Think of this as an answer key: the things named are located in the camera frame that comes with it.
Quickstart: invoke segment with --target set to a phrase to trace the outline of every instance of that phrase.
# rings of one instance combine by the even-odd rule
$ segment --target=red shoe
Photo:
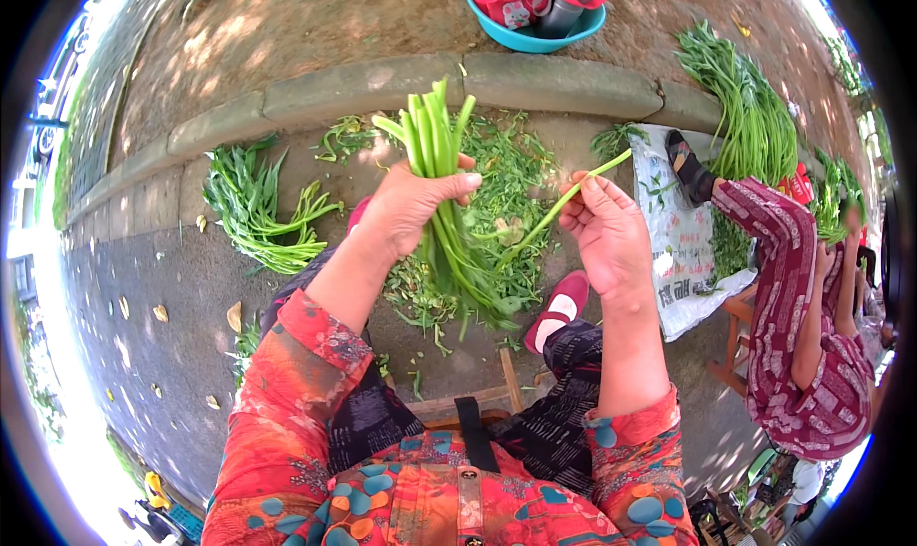
[[[373,196],[366,196],[360,200],[360,203],[357,204],[356,208],[353,208],[353,211],[350,212],[350,218],[347,220],[347,234],[350,235],[350,232],[357,227],[357,224],[360,223],[360,218],[363,217],[363,212],[366,211],[366,207],[370,205],[370,200],[373,199]]]
[[[554,299],[559,295],[565,295],[573,300],[573,303],[576,304],[576,316],[579,317],[582,311],[586,309],[586,301],[589,299],[589,277],[586,277],[586,272],[578,269],[561,279],[560,283],[554,288],[554,292],[551,293],[550,300],[545,303],[547,308],[550,308],[551,304],[554,303]],[[528,333],[525,334],[525,347],[536,355],[541,355],[541,353],[534,346],[534,338],[538,334],[538,326],[544,320],[560,320],[564,323],[570,323],[568,316],[559,311],[548,311],[547,308],[541,312],[538,319],[529,328]]]

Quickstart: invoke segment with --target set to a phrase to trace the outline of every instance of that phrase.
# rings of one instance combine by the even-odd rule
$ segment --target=wooden stool
[[[742,398],[748,394],[748,381],[736,372],[748,360],[748,337],[739,336],[739,322],[751,324],[751,317],[755,311],[755,293],[757,282],[743,289],[738,294],[727,298],[720,309],[729,313],[729,337],[726,340],[726,357],[723,363],[710,359],[707,361],[707,371],[717,379],[723,381]],[[746,354],[736,357],[739,346],[746,348]]]
[[[512,412],[520,413],[522,412],[522,391],[519,388],[519,383],[515,379],[515,370],[512,368],[512,359],[510,358],[509,349],[500,349],[500,361],[503,366],[503,379],[506,380],[506,385],[493,386],[466,395],[443,396],[442,398],[434,398],[427,401],[407,403],[405,406],[413,414],[422,415],[442,412],[449,409],[455,410],[455,399],[459,396],[473,396],[478,401],[478,405],[509,397],[510,404],[512,405]],[[485,426],[509,417],[510,413],[500,408],[486,408],[480,412],[480,421],[484,423]],[[461,426],[459,425],[458,418],[458,415],[454,415],[449,418],[427,420],[424,421],[424,426],[429,429],[459,430]]]

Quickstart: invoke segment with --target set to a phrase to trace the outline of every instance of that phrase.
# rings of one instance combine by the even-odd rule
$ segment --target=right hand
[[[824,277],[828,275],[828,270],[834,265],[836,255],[834,246],[831,246],[831,251],[828,252],[824,242],[818,242],[818,247],[815,248],[815,276],[819,278],[819,281],[823,281]]]
[[[649,291],[653,254],[647,221],[636,202],[620,187],[600,176],[574,172],[579,194],[560,210],[560,227],[579,243],[579,256],[589,282],[602,300],[633,291]],[[566,194],[573,184],[560,187]]]
[[[854,281],[856,282],[856,288],[860,290],[860,293],[862,293],[865,289],[865,272],[858,267],[854,272]]]

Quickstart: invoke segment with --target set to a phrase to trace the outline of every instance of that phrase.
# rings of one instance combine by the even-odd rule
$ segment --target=dark patterned pants
[[[281,288],[261,316],[261,336],[296,289],[306,288],[334,254],[329,248]],[[363,331],[369,345],[370,336]],[[523,412],[490,426],[490,436],[535,477],[591,497],[592,457],[583,437],[582,416],[599,400],[602,330],[576,320],[544,342],[544,362],[557,384]],[[328,427],[328,470],[332,475],[384,450],[424,424],[385,385],[370,365],[358,387],[345,397]]]
[[[277,311],[296,289],[305,289],[335,253],[328,248],[318,254],[303,271],[294,276],[261,315],[261,338],[277,321]],[[370,347],[370,334],[364,328],[362,339]],[[354,464],[389,448],[404,437],[424,431],[424,424],[405,407],[383,380],[379,368],[371,364],[357,388],[341,403],[328,425],[328,471],[333,476]]]

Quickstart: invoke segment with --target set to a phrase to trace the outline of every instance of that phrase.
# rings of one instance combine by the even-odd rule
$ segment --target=left hand
[[[471,169],[474,159],[460,153],[458,167]],[[479,173],[456,173],[436,179],[417,177],[406,160],[396,163],[376,189],[360,221],[360,233],[382,239],[384,249],[396,261],[410,255],[420,243],[423,227],[437,206],[455,199],[460,206],[469,203],[469,194],[478,188]]]

